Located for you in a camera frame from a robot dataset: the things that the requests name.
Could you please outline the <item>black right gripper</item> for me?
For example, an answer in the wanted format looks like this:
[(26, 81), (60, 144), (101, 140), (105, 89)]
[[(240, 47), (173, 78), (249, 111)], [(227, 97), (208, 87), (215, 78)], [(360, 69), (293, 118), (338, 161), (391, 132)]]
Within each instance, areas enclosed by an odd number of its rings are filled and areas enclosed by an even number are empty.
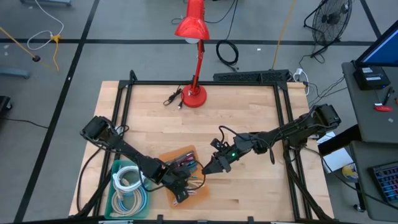
[(234, 138), (234, 144), (225, 145), (224, 151), (218, 151), (217, 158), (212, 157), (207, 165), (202, 168), (202, 174), (215, 174), (222, 172), (230, 172), (230, 164), (238, 161), (247, 153), (254, 151), (256, 154), (260, 153), (259, 136), (254, 133), (242, 133)]

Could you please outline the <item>orange translucent tray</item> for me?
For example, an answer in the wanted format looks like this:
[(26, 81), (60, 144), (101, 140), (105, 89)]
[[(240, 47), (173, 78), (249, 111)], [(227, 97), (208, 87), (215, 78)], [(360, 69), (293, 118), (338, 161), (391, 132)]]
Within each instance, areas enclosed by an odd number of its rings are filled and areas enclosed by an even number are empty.
[(187, 165), (191, 172), (191, 177), (188, 180), (189, 183), (189, 198), (184, 200), (182, 203), (178, 203), (174, 194), (166, 189), (165, 193), (167, 196), (168, 203), (172, 209), (183, 210), (183, 209), (194, 209), (196, 205), (204, 202), (210, 197), (209, 187), (203, 184), (199, 189), (192, 190), (203, 183), (204, 175), (201, 173), (201, 165), (199, 162), (198, 153), (195, 146), (190, 145), (174, 151), (165, 152), (159, 155), (159, 159), (167, 164), (172, 164), (177, 161), (179, 165)]

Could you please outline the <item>green translucent tray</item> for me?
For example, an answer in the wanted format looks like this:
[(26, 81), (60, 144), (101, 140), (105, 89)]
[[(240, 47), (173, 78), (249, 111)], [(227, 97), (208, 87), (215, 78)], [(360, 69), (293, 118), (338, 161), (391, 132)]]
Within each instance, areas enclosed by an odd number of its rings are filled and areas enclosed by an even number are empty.
[(138, 166), (128, 160), (116, 160), (111, 168), (104, 216), (108, 220), (145, 219), (149, 214), (149, 181)]

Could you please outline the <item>red desk lamp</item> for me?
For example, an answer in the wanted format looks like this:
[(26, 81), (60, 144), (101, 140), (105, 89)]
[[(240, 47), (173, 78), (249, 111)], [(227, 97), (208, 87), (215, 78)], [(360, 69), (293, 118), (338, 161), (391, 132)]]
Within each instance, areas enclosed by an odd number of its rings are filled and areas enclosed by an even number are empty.
[(199, 77), (203, 56), (205, 53), (204, 40), (210, 38), (208, 27), (205, 23), (204, 0), (187, 0), (186, 16), (177, 26), (175, 35), (183, 37), (189, 44), (196, 44), (197, 67), (190, 84), (182, 90), (182, 101), (190, 108), (202, 106), (206, 101), (206, 90), (199, 84)]

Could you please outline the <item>black power strip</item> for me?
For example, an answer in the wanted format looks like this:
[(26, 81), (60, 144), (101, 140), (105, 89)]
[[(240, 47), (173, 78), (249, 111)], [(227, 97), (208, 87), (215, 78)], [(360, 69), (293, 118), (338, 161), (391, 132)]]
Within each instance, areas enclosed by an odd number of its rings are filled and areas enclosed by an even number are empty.
[(286, 82), (288, 70), (261, 70), (251, 72), (215, 73), (216, 82)]

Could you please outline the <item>white paper box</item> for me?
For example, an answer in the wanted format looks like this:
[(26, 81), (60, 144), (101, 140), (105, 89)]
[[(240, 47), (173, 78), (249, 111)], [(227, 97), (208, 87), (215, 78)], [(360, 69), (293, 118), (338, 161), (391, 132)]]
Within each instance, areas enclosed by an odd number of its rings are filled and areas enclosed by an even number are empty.
[[(326, 133), (322, 138), (317, 140), (319, 153), (321, 153), (320, 144), (332, 139), (335, 136), (336, 136), (335, 133), (332, 131)], [(331, 153), (327, 153), (326, 155), (322, 156), (322, 158), (323, 158), (322, 164), (327, 174), (334, 172), (340, 168), (343, 168), (346, 165), (354, 163), (354, 161), (352, 160), (351, 156), (348, 154), (345, 148), (340, 148)]]

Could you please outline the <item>grey monitor desk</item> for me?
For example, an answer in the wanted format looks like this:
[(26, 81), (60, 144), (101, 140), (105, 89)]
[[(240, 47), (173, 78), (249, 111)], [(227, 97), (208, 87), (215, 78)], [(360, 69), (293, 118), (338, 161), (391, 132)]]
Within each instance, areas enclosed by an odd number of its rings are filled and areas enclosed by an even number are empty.
[(388, 87), (382, 90), (360, 90), (354, 79), (354, 65), (351, 62), (341, 64), (346, 80), (361, 139), (366, 142), (398, 144), (398, 67), (385, 67), (384, 71), (391, 81), (394, 92), (388, 106), (390, 112), (376, 111), (376, 103), (383, 102)]

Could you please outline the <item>colourful backlit keyboard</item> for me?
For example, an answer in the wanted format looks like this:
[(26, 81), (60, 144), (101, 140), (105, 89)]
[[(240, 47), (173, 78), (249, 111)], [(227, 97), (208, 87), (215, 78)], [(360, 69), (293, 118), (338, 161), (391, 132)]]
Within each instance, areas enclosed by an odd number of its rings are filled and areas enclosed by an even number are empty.
[(383, 200), (398, 205), (398, 161), (370, 167), (368, 172)]

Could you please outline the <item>black box with labels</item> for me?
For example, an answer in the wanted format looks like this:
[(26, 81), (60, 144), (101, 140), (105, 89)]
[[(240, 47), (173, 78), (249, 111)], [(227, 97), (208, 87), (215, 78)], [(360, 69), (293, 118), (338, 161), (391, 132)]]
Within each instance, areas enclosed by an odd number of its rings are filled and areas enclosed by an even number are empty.
[(357, 68), (354, 78), (360, 90), (378, 90), (391, 84), (384, 69), (377, 66)]

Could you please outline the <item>black pen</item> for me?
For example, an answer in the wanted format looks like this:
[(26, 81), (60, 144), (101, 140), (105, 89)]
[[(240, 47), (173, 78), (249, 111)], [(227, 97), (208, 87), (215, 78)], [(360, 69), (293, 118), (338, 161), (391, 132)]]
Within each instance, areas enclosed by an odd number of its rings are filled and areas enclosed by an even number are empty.
[(382, 103), (384, 106), (387, 105), (387, 103), (388, 103), (388, 101), (389, 101), (389, 98), (391, 97), (393, 91), (394, 91), (393, 87), (390, 86), (389, 89), (388, 89), (388, 92), (387, 92), (387, 94), (386, 94), (386, 97), (385, 97), (385, 99), (384, 99), (384, 101), (383, 101), (383, 103)]

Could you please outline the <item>black floor fan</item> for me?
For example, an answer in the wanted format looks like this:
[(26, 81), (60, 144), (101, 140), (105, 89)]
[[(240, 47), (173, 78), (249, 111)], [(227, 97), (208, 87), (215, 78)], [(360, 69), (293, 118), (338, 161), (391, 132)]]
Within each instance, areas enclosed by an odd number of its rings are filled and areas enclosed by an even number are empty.
[(311, 58), (340, 41), (350, 20), (352, 7), (352, 0), (321, 0), (318, 7), (304, 19), (304, 28), (310, 29), (315, 44), (322, 46), (310, 55)]

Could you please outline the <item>black chair base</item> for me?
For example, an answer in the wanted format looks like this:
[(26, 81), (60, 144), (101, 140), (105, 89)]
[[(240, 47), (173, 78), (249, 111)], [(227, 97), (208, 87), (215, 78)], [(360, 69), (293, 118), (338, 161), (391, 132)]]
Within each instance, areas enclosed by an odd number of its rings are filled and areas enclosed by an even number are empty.
[(11, 98), (8, 96), (0, 95), (0, 119), (6, 118), (6, 115), (12, 110), (13, 105), (11, 103)]

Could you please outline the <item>black computer monitor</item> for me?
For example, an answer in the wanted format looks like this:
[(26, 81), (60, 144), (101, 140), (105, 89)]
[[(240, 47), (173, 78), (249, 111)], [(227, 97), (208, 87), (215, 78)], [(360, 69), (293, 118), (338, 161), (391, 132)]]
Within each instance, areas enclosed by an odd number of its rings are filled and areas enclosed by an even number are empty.
[(398, 20), (358, 59), (357, 65), (398, 67)]

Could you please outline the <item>grey table foot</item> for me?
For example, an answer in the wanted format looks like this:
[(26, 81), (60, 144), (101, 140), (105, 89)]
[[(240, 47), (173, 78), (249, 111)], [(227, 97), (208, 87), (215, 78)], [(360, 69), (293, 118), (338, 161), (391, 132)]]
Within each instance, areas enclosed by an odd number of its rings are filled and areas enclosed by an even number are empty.
[(66, 7), (72, 6), (72, 0), (19, 0), (22, 4), (56, 4), (56, 5), (65, 5)]
[(0, 67), (0, 75), (10, 76), (10, 77), (19, 77), (19, 78), (30, 78), (30, 73), (27, 70), (20, 70), (17, 68), (2, 68)]

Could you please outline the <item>black metal table frame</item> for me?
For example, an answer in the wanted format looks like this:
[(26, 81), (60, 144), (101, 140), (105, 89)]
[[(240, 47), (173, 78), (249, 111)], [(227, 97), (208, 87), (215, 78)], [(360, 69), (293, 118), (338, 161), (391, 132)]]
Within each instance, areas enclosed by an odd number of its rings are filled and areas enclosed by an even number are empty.
[[(127, 112), (129, 108), (129, 100), (131, 98), (132, 88), (134, 85), (177, 85), (178, 92), (182, 96), (182, 90), (185, 86), (190, 84), (190, 81), (155, 81), (155, 80), (138, 80), (135, 73), (131, 72), (129, 75), (128, 80), (121, 80), (118, 84), (118, 91), (116, 93), (116, 101), (114, 106), (114, 111), (117, 112), (119, 109), (120, 101), (121, 101), (121, 93), (122, 89), (127, 89), (126, 100), (123, 109), (122, 115), (122, 123), (120, 126), (116, 126), (116, 118), (109, 119), (113, 125), (116, 127), (116, 131), (123, 137), (126, 133), (126, 121), (127, 121)], [(216, 82), (216, 81), (205, 81), (199, 82), (201, 86), (270, 86), (274, 91), (274, 98), (275, 98), (275, 105), (279, 120), (279, 127), (283, 126), (293, 120), (293, 114), (290, 104), (290, 97), (289, 97), (289, 89), (287, 82)], [(326, 223), (326, 222), (334, 222), (334, 218), (328, 216), (323, 209), (316, 203), (315, 199), (312, 197), (310, 192), (307, 190), (305, 177), (303, 174), (303, 167), (301, 161), (300, 151), (302, 148), (306, 146), (293, 148), (289, 145), (287, 141), (282, 141), (283, 145), (283, 157), (286, 164), (287, 169), (287, 179), (289, 183), (289, 194), (292, 199), (292, 208), (294, 213), (295, 221), (299, 222), (301, 217), (299, 215), (299, 208), (297, 202), (297, 195), (296, 190), (299, 190), (303, 197), (303, 203), (305, 207), (306, 217), (302, 219), (304, 223), (310, 223), (313, 221), (313, 216), (316, 215), (317, 219), (315, 222), (317, 223)], [(113, 151), (109, 151), (103, 147), (98, 147), (98, 150), (105, 151), (105, 158), (109, 158), (111, 153), (117, 154)], [(165, 188), (162, 185), (158, 185), (158, 188)]]

